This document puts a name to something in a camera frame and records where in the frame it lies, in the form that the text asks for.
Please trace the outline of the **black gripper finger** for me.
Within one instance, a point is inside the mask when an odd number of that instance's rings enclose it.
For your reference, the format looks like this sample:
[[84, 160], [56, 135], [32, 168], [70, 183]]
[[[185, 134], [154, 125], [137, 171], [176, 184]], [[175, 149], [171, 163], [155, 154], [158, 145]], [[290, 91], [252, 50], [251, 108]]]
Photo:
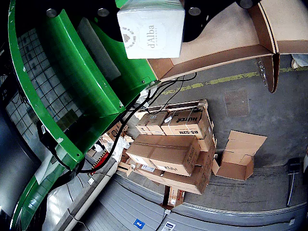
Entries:
[[110, 38], [122, 42], [120, 26], [117, 19], [119, 8], [114, 0], [42, 0], [40, 10], [46, 13], [55, 10], [58, 15], [62, 10], [85, 17]]
[[195, 40], [208, 22], [221, 11], [237, 3], [243, 9], [250, 9], [259, 3], [258, 0], [183, 0], [185, 19], [183, 42]]

